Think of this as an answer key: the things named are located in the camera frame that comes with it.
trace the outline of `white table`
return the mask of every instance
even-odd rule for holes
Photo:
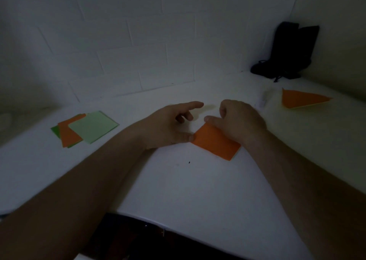
[[[244,72],[49,112],[0,147],[0,214],[19,207],[114,134],[164,105],[205,102],[204,108],[193,111],[195,121],[184,125],[194,132],[203,125],[205,115],[218,115],[221,100],[237,99],[253,105],[268,86],[275,88],[262,112],[268,128],[316,164],[366,193],[364,103],[305,79],[281,79],[274,84]],[[281,106],[281,87],[334,99],[287,110]],[[50,127],[95,110],[103,111],[120,126],[91,145],[81,142],[63,149]],[[147,153],[128,175],[112,211],[246,258],[312,258],[243,148],[231,161],[190,143]]]

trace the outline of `orange paper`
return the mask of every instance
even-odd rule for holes
[[[320,94],[282,89],[282,104],[289,109],[324,103],[331,99]]]
[[[228,139],[221,130],[205,123],[194,134],[193,144],[208,150],[209,152],[230,161],[240,148],[240,144]]]
[[[62,142],[62,147],[70,146],[74,143],[77,143],[79,141],[82,141],[83,139],[75,133],[73,130],[71,130],[68,125],[70,123],[73,123],[76,120],[82,119],[86,116],[86,114],[80,114],[76,115],[70,119],[64,120],[58,124],[60,129],[60,138]]]

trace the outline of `white wall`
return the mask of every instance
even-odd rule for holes
[[[320,25],[302,75],[366,100],[366,0],[296,0],[291,20]]]
[[[0,0],[0,110],[248,69],[295,0]]]

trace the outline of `right hand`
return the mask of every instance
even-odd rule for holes
[[[267,126],[259,113],[249,104],[236,100],[223,100],[221,118],[205,116],[205,122],[219,128],[225,136],[244,147],[249,140],[265,132]]]

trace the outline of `orange origami paper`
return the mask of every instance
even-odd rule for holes
[[[68,125],[76,120],[84,118],[85,116],[86,114],[76,115],[70,119],[58,123],[62,147],[67,147],[83,140],[77,133],[71,130]]]
[[[288,109],[324,103],[331,99],[320,94],[282,89],[282,105]]]
[[[192,142],[209,152],[230,161],[240,148],[240,144],[228,139],[221,130],[205,123],[194,134],[195,139]]]

